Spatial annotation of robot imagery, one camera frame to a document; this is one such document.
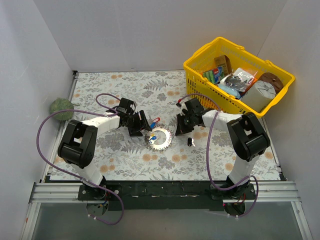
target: green ball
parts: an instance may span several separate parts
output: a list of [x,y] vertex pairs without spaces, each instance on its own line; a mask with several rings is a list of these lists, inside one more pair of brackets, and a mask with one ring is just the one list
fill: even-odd
[[[50,114],[53,114],[57,111],[65,110],[65,109],[75,109],[75,108],[74,108],[74,105],[68,99],[57,98],[50,105]],[[73,111],[66,111],[66,112],[58,113],[53,117],[59,121],[66,121],[71,119],[73,115],[74,115]]]

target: gray wall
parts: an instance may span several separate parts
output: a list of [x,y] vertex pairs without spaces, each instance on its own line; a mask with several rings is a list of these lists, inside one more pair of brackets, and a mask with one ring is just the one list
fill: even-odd
[[[50,103],[67,96],[72,72],[32,0],[0,0],[0,48],[0,239],[16,240],[45,167],[37,130]],[[57,122],[44,128],[48,156]]]
[[259,57],[296,81],[266,116],[285,176],[295,180],[314,239],[320,239],[320,1],[288,0]]
[[80,72],[176,70],[223,36],[257,54],[286,0],[34,0]]

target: yellow plastic crate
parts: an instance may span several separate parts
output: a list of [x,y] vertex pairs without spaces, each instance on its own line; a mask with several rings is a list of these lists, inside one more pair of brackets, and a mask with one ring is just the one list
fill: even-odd
[[[215,68],[214,58],[226,55],[231,62],[232,70],[237,68],[244,70],[250,69],[251,72],[257,72],[255,77],[259,78],[263,73],[273,73],[283,83],[283,89],[261,112],[256,112],[241,100],[221,90],[202,77],[201,73]],[[197,50],[192,57],[183,63],[186,73],[187,94],[203,94],[212,98],[225,113],[244,114],[246,112],[254,113],[258,118],[263,117],[268,110],[276,105],[288,91],[288,87],[293,83],[295,77],[289,72],[274,65],[269,60],[262,60],[247,52],[243,46],[239,46],[223,37],[217,37],[210,43],[207,43]],[[215,108],[216,106],[202,96],[195,96],[206,108]]]

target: floral tablecloth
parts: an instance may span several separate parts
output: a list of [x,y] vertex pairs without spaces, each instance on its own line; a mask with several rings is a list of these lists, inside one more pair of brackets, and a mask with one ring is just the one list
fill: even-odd
[[[157,152],[149,149],[144,137],[129,137],[124,127],[101,135],[96,141],[93,161],[107,180],[208,180],[206,168],[206,144],[209,128],[196,127],[191,133],[175,136],[180,109],[177,100],[186,94],[184,71],[156,72],[104,72],[80,73],[74,90],[72,103],[76,109],[103,113],[95,97],[110,93],[128,98],[144,110],[149,123],[160,117],[159,124],[172,133],[168,149]],[[119,101],[102,96],[100,102],[110,107]],[[77,120],[93,118],[91,115],[75,113]],[[187,139],[194,139],[194,146],[187,146]],[[210,140],[210,170],[214,180],[225,180],[236,159],[228,133],[214,129]],[[54,164],[74,172],[71,165],[58,156]],[[271,148],[265,151],[254,166],[258,180],[279,180]],[[75,180],[74,177],[50,170],[51,180]]]

